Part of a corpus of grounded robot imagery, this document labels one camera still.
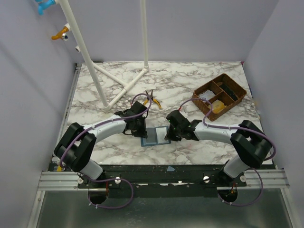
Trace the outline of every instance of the yellow scissors handle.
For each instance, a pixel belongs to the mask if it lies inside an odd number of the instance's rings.
[[[162,109],[161,104],[155,98],[153,98],[153,101],[159,106],[160,109]]]

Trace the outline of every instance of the blue valve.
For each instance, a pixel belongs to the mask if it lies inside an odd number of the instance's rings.
[[[56,4],[55,0],[48,0],[46,2],[39,3],[39,5],[38,5],[39,15],[43,15],[44,10],[46,10],[51,5],[55,5],[55,4]]]

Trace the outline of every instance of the robotic arm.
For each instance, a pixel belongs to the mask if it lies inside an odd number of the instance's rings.
[[[113,120],[117,118],[124,118],[134,116],[142,113],[146,110],[146,107],[139,102],[135,102],[130,109],[115,113],[107,120]],[[78,123],[73,123],[69,126],[58,145],[55,148],[54,154],[61,158],[69,144],[85,129],[92,127],[92,130],[87,131],[83,134],[78,145],[74,144],[71,149],[67,152],[63,159],[63,162],[74,172],[80,172],[87,175],[93,180],[96,180],[103,172],[101,166],[95,161],[91,160],[93,147],[99,141],[118,133],[126,134],[126,131],[131,131],[131,135],[134,137],[147,138],[147,131],[145,125],[145,117],[138,116],[136,118],[130,118],[125,120],[111,121],[103,124],[99,127],[95,127],[99,123],[81,126]]]
[[[247,128],[262,133],[248,120],[244,120],[239,125],[226,125],[226,129],[224,129],[223,125],[218,125],[219,128],[208,127],[201,120],[189,122],[178,110],[172,111],[166,118],[170,122],[166,139],[172,141],[180,141],[181,139],[213,140],[235,147],[237,155],[232,160],[227,161],[218,175],[219,179],[224,182],[233,181],[240,173],[250,167],[259,168],[272,147],[262,136],[235,129],[238,127]]]
[[[135,137],[147,138],[145,117],[138,116],[136,118],[123,119],[142,113],[146,107],[139,102],[135,102],[132,107],[125,111],[115,113],[107,120],[108,123],[99,123],[81,126],[78,123],[73,123],[69,126],[57,147],[54,154],[62,158],[67,147],[72,141],[85,129],[91,128],[85,134],[81,135],[78,143],[74,143],[71,149],[64,156],[62,161],[74,172],[80,172],[87,175],[90,179],[96,180],[103,173],[103,168],[95,161],[91,160],[91,154],[94,145],[117,133],[131,131],[130,135]],[[169,130],[166,139],[172,141],[186,140],[213,140],[231,144],[237,151],[237,156],[227,161],[227,163],[218,172],[216,183],[223,186],[231,183],[239,174],[248,168],[259,168],[265,157],[269,153],[272,145],[264,137],[241,129],[250,129],[263,134],[251,121],[244,120],[241,124],[227,125],[226,129],[223,125],[218,125],[218,128],[206,126],[201,120],[188,121],[179,110],[172,111],[167,117],[170,122]]]

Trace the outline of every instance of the metal floor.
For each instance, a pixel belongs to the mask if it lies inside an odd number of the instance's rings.
[[[259,190],[240,190],[238,203],[254,199]],[[124,199],[110,199],[121,204]],[[291,228],[280,189],[264,191],[249,207],[223,204],[218,198],[136,198],[124,209],[88,206],[87,192],[47,192],[39,228]]]

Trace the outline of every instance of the metal frame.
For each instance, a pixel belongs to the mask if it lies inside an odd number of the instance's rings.
[[[264,189],[285,189],[289,183],[284,170],[258,170],[262,177]],[[248,170],[244,172],[247,186],[237,189],[260,189],[261,183],[257,174]],[[78,175],[74,172],[42,172],[38,191],[105,191],[105,189],[79,189]],[[231,187],[217,187],[218,190],[227,190]]]
[[[69,112],[71,109],[80,69],[81,69],[81,64],[77,64],[57,141],[59,141],[67,126],[67,118],[69,116]],[[54,156],[52,161],[57,162],[59,161],[59,159]],[[294,228],[300,228],[301,221],[289,191],[290,186],[285,171],[277,169],[277,170],[258,170],[258,172],[262,177],[265,189],[281,189],[282,196],[286,205],[286,210],[288,212],[292,226]],[[258,178],[258,176],[255,174],[254,171],[252,170],[246,171],[245,177],[247,181],[247,186],[238,187],[238,189],[253,190],[253,189],[259,189],[261,187],[260,179]],[[37,188],[34,205],[30,215],[28,228],[35,228],[38,225],[38,220],[46,191],[88,191],[88,189],[78,189],[77,187],[78,179],[79,179],[78,175],[74,172],[42,172]],[[218,190],[225,190],[225,189],[230,189],[230,188],[225,188],[225,187],[218,188]],[[104,191],[105,189],[89,189],[89,190]]]

